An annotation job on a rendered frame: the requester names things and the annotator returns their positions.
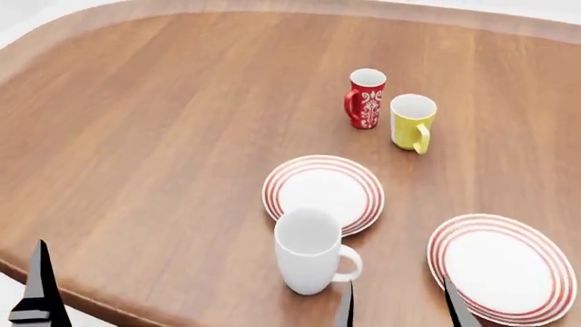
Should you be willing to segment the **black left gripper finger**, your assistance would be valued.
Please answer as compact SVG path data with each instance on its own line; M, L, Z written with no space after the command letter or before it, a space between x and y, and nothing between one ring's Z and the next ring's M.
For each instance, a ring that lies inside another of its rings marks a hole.
M73 327L54 276L46 242L40 240L32 255L25 290L30 320L50 322L50 327Z

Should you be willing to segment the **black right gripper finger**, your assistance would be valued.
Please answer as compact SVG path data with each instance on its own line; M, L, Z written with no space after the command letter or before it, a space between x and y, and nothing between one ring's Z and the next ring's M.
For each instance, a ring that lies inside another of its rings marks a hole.
M444 278L444 293L453 327L478 327L478 320L468 310L458 289L448 277Z
M341 296L340 306L336 312L334 327L353 327L354 319L354 288L353 282L349 282L349 288Z

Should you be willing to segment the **plain white mug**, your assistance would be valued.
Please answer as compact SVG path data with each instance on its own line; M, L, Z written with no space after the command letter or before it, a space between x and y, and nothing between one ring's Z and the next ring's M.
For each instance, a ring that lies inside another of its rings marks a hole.
M338 221L318 209L285 213L275 224L274 244L283 281L301 295L319 293L331 282L352 282L363 271L360 255L342 244Z

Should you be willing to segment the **white plate with red rings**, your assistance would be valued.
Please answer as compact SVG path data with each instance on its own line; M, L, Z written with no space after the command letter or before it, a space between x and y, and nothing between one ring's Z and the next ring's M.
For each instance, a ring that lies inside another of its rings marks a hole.
M297 157L278 165L265 179L261 198L273 220L295 209L320 209L340 223L343 236L369 228L385 204L384 188L372 171L326 154Z
M434 280L450 280L468 309L505 326L544 326L574 306L577 280L566 255L540 231L496 214L463 214L431 234Z

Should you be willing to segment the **yellow and white mug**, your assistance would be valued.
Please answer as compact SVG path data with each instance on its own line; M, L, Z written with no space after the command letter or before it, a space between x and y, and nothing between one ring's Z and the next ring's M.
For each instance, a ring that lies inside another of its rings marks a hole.
M389 109L392 143L400 149L425 154L438 112L436 103L421 94L400 94L391 100Z

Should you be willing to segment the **red mug with white pattern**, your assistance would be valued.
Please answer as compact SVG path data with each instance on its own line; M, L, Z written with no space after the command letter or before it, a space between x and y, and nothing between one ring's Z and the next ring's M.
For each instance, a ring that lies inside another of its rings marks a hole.
M352 127L370 130L379 122L379 109L387 77L379 70L360 68L350 74L350 90L344 97L344 110Z

